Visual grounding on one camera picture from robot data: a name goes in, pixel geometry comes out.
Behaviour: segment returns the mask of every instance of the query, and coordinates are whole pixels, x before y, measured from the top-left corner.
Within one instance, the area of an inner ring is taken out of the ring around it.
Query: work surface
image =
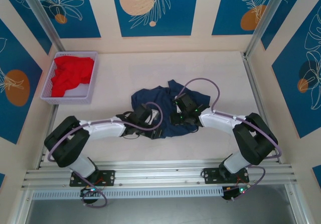
[[[54,128],[72,115],[79,120],[113,117],[132,110],[130,97],[142,88],[166,87],[171,79],[184,85],[196,77],[209,78],[220,87],[215,109],[236,115],[257,113],[239,52],[101,54],[99,61],[92,104],[60,105]],[[217,96],[216,88],[206,81],[195,81],[188,88],[210,95],[211,103]],[[200,128],[193,134],[166,139],[96,140],[88,142],[82,153],[94,161],[152,161],[225,158],[236,150],[233,136]]]

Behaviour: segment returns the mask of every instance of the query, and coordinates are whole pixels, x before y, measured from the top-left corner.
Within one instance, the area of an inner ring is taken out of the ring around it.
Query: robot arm
[[[208,106],[196,106],[186,94],[175,99],[175,102],[181,112],[172,114],[172,124],[210,127],[235,136],[240,150],[225,159],[219,167],[220,175],[226,183],[231,181],[230,177],[235,176],[246,166],[260,164],[274,149],[268,139],[244,122],[252,123],[256,129],[263,131],[277,143],[275,136],[257,114],[232,116],[211,110]],[[99,177],[99,170],[88,157],[81,154],[87,141],[106,137],[121,137],[133,133],[145,135],[151,139],[159,138],[162,130],[151,125],[157,115],[158,113],[155,113],[154,110],[142,104],[134,112],[130,112],[129,116],[116,115],[108,120],[87,122],[78,121],[74,116],[67,117],[46,138],[45,146],[52,152],[59,167],[69,167],[91,183],[95,183]],[[66,135],[68,136],[71,130],[75,129],[78,130],[75,131],[72,138],[63,139]]]

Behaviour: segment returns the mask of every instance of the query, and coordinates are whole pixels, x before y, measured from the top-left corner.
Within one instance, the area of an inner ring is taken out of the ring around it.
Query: dark blue cloth
[[[174,126],[171,124],[171,113],[177,111],[176,105],[173,103],[175,96],[177,96],[183,85],[171,80],[168,82],[169,87],[158,86],[154,89],[141,89],[131,96],[131,106],[136,109],[139,105],[146,102],[157,103],[163,111],[163,123],[160,125],[162,128],[161,138],[182,136],[194,132],[198,129],[197,126],[192,125],[179,125]],[[210,97],[196,91],[190,91],[185,88],[184,92],[188,94],[197,105],[209,105]],[[152,109],[157,109],[154,105],[149,105]]]

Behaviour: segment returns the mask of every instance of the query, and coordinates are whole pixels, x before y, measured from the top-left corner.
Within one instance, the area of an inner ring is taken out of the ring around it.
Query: purple basket
[[[57,52],[55,58],[61,56],[90,57],[93,59],[94,68],[89,84],[80,84],[77,88],[66,91],[64,97],[51,97],[52,82],[57,69],[55,61],[52,62],[45,85],[41,92],[41,99],[49,104],[91,104],[92,94],[98,72],[98,53],[97,52]]]

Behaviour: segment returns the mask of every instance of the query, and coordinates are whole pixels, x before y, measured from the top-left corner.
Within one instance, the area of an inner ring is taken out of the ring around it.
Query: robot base
[[[205,168],[202,171],[202,177],[205,179],[205,184],[226,184],[226,183],[238,183],[239,179],[248,183],[249,175],[245,168],[241,169],[239,172],[230,176],[228,180],[224,179],[220,174],[220,168]]]
[[[99,170],[97,178],[92,182],[95,186],[114,186],[115,171],[114,170]],[[74,172],[71,174],[70,187],[84,187],[88,184],[78,177]]]

